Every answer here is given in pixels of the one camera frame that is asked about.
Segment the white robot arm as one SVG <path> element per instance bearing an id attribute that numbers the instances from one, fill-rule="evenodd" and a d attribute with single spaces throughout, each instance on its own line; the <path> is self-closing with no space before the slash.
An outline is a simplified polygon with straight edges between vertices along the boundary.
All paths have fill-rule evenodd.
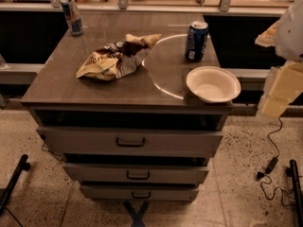
<path id="1" fill-rule="evenodd" d="M 288 61 L 303 61 L 303 0 L 294 0 L 280 17 L 275 37 L 276 54 Z"/>

